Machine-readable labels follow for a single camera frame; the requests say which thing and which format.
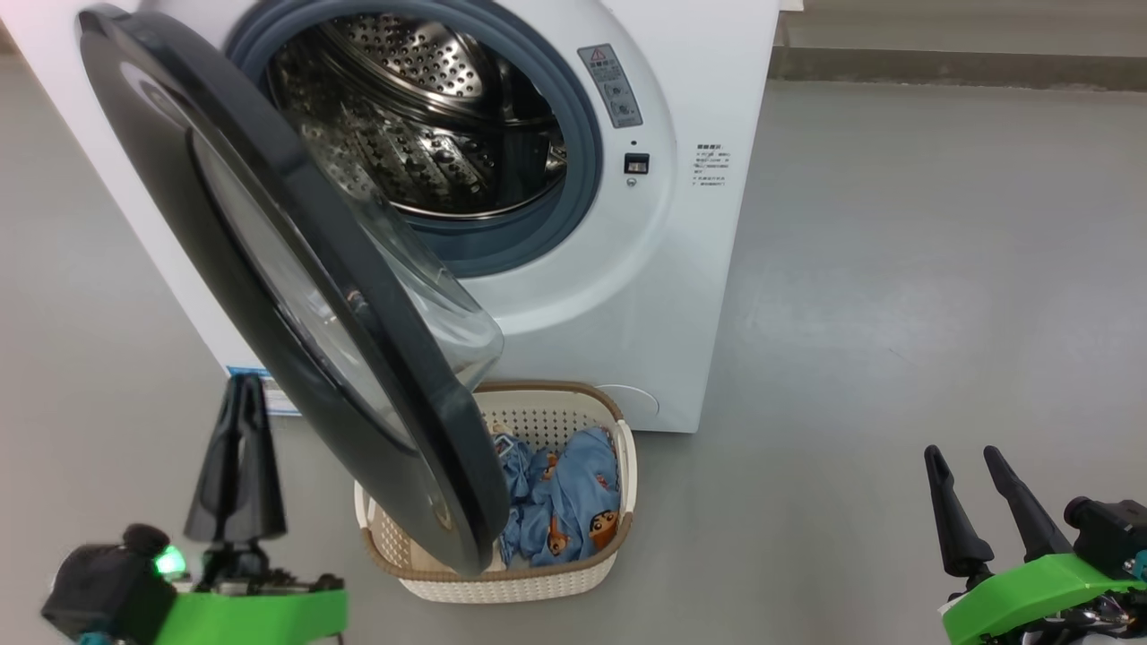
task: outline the green plastic bracket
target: green plastic bracket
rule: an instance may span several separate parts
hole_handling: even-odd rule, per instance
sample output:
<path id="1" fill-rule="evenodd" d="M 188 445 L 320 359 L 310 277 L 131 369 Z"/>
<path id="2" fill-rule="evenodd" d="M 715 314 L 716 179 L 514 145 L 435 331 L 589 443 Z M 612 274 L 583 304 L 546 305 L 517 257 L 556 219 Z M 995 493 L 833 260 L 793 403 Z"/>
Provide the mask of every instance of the green plastic bracket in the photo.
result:
<path id="1" fill-rule="evenodd" d="M 1137 580 L 1111 580 L 1075 553 L 1044 555 L 993 575 L 963 595 L 944 614 L 952 645 L 978 645 L 1031 621 L 1092 600 L 1107 592 L 1147 589 Z"/>
<path id="2" fill-rule="evenodd" d="M 156 645 L 303 645 L 346 629 L 346 591 L 180 593 Z"/>

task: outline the stainless steel drum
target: stainless steel drum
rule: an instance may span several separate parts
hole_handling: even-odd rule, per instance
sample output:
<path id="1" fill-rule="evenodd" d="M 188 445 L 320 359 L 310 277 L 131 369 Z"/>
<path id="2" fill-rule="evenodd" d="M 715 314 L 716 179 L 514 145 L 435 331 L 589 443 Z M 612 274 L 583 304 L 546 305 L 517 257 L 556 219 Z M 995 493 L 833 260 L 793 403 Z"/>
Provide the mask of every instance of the stainless steel drum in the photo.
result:
<path id="1" fill-rule="evenodd" d="M 498 217 L 565 174 L 561 130 L 533 84 L 439 23 L 338 18 L 288 42 L 268 75 L 279 107 L 345 133 L 406 215 Z"/>

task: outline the gray floor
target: gray floor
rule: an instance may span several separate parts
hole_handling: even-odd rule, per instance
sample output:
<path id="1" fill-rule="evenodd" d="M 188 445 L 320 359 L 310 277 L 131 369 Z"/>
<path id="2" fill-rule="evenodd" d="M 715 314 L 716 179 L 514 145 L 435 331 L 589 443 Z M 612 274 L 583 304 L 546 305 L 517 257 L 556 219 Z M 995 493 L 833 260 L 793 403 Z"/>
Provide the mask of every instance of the gray floor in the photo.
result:
<path id="1" fill-rule="evenodd" d="M 641 435 L 634 533 L 596 591 L 423 603 L 375 570 L 350 479 L 276 441 L 302 575 L 349 643 L 942 643 L 921 453 L 939 443 L 1000 567 L 1022 550 L 980 450 L 1051 512 L 1147 498 L 1147 99 L 777 84 L 703 428 Z M 60 559 L 131 521 L 178 534 L 223 376 L 45 96 L 0 60 L 5 639 Z"/>

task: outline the washing machine door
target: washing machine door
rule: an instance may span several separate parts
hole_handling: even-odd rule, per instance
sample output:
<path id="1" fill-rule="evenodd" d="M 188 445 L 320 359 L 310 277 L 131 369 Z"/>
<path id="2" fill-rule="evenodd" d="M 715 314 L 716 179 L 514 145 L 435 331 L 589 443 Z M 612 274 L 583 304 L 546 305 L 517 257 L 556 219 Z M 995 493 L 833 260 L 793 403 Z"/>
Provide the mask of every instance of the washing machine door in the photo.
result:
<path id="1" fill-rule="evenodd" d="M 192 30 L 109 7 L 79 26 L 112 129 L 256 355 L 420 545 L 484 569 L 509 510 L 470 389 L 497 325 L 384 200 L 340 191 L 314 124 L 288 123 Z"/>

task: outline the beige plastic basket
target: beige plastic basket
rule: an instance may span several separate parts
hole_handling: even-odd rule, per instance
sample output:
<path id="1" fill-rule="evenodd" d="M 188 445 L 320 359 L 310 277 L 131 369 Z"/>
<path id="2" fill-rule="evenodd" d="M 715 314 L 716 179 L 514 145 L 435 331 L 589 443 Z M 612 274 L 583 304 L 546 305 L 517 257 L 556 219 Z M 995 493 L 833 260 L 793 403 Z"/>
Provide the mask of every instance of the beige plastic basket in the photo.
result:
<path id="1" fill-rule="evenodd" d="M 622 521 L 617 536 L 587 560 L 552 567 L 487 572 L 474 578 L 454 573 L 420 572 L 411 567 L 409 536 L 356 482 L 354 511 L 370 558 L 411 592 L 436 603 L 524 603 L 593 589 L 606 578 L 617 559 L 617 550 L 633 523 L 638 498 L 633 434 L 617 404 L 592 387 L 565 382 L 484 384 L 474 398 L 490 426 L 501 422 L 533 445 L 564 444 L 574 433 L 590 426 L 608 430 L 617 449 L 622 489 Z"/>

